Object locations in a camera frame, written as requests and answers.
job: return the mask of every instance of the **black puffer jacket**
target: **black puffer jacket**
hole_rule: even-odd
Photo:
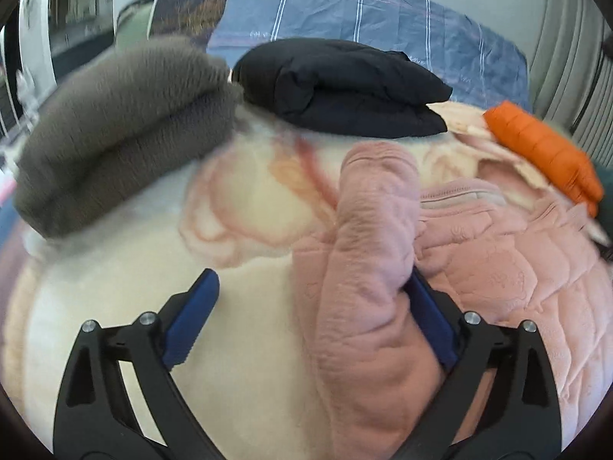
[[[247,52],[232,81],[248,102],[314,131],[400,138],[447,130],[425,104],[448,100],[451,87],[402,52],[339,39],[280,39]]]

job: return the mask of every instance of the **orange folded jacket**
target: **orange folded jacket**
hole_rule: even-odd
[[[502,145],[534,164],[573,202],[585,202],[596,216],[605,192],[584,152],[511,102],[489,109],[483,117]]]

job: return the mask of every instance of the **pink jacket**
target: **pink jacket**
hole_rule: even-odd
[[[356,145],[341,169],[336,230],[293,252],[298,320],[335,458],[390,458],[444,379],[399,292],[414,261],[462,310],[501,325],[537,322],[568,444],[613,380],[611,280],[580,232],[586,220],[583,207],[552,200],[526,216],[479,180],[420,199],[404,149]],[[491,380],[484,377],[457,439],[474,430]]]

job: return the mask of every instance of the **pink sleeve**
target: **pink sleeve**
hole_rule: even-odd
[[[335,233],[294,251],[296,307],[337,460],[387,460],[443,380],[399,292],[413,268],[415,161],[366,142],[344,160]]]

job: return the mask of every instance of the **metal screw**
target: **metal screw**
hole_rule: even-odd
[[[157,319],[157,315],[153,312],[145,312],[139,316],[141,325],[151,325]]]
[[[96,320],[88,320],[83,325],[81,325],[81,330],[88,334],[90,332],[93,332],[97,325],[98,324],[96,323]]]
[[[522,323],[522,327],[526,332],[536,332],[536,323],[534,323],[532,320],[525,320]]]
[[[475,312],[464,313],[464,320],[466,320],[466,323],[468,323],[469,325],[479,325],[479,323],[481,323],[481,317],[479,313]]]

